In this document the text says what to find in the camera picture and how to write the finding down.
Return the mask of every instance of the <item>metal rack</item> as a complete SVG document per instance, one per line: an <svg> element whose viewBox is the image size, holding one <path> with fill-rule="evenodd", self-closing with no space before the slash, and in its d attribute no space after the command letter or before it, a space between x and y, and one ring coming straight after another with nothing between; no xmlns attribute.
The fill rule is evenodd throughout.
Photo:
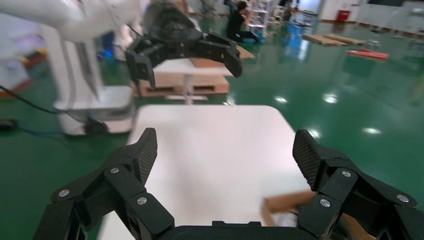
<svg viewBox="0 0 424 240"><path fill-rule="evenodd" d="M261 29L262 37L267 35L267 26L270 13L273 9L274 0L258 0L253 7L253 16L247 25L253 30Z"/></svg>

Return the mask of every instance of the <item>red object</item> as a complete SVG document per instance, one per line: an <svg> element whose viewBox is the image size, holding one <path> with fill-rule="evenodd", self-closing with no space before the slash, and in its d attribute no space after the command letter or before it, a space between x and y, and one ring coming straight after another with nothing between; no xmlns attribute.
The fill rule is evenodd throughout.
<svg viewBox="0 0 424 240"><path fill-rule="evenodd" d="M33 81L30 78L28 78L27 80L21 82L19 85L15 86L13 89L10 89L10 90L14 93L20 92L20 91L28 88L31 85L32 82ZM9 95L5 91L0 90L0 98L3 99L3 98L9 98L9 97L12 97L12 95Z"/></svg>
<svg viewBox="0 0 424 240"><path fill-rule="evenodd" d="M351 11L339 10L337 13L337 22L347 22Z"/></svg>
<svg viewBox="0 0 424 240"><path fill-rule="evenodd" d="M361 48L359 51L349 50L347 51L348 54L358 55L358 56L364 56L364 57L372 57L372 58L378 58L378 59L387 59L389 58L389 55L387 53L381 53L377 51L371 51L365 48Z"/></svg>

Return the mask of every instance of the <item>white shelf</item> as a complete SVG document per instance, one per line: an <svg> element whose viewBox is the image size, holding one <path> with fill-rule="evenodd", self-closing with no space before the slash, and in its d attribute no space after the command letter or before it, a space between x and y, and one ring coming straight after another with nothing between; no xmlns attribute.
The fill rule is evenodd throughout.
<svg viewBox="0 0 424 240"><path fill-rule="evenodd" d="M254 24L254 23L249 23L248 26L251 27L251 28L264 28L265 27L265 25L263 25L263 24Z"/></svg>
<svg viewBox="0 0 424 240"><path fill-rule="evenodd" d="M253 12L255 12L255 13L268 13L267 10L263 10L263 9L253 9Z"/></svg>

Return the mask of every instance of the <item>table leg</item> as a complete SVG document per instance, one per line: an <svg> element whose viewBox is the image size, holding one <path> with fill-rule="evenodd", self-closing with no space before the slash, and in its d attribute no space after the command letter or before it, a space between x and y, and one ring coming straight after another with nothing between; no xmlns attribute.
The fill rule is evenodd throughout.
<svg viewBox="0 0 424 240"><path fill-rule="evenodd" d="M184 92L182 95L168 95L165 96L167 100L184 100L186 105L193 105L193 101L207 101L208 97L193 95L194 87L193 87L193 75L184 74L183 85Z"/></svg>
<svg viewBox="0 0 424 240"><path fill-rule="evenodd" d="M193 104L193 75L184 74L184 101L187 105Z"/></svg>

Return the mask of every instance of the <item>red container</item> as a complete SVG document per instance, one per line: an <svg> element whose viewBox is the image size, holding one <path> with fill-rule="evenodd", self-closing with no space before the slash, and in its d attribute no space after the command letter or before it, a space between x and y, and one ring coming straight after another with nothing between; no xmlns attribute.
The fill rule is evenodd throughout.
<svg viewBox="0 0 424 240"><path fill-rule="evenodd" d="M351 11L339 10L335 20L337 22L346 22L348 21L349 14L351 14Z"/></svg>

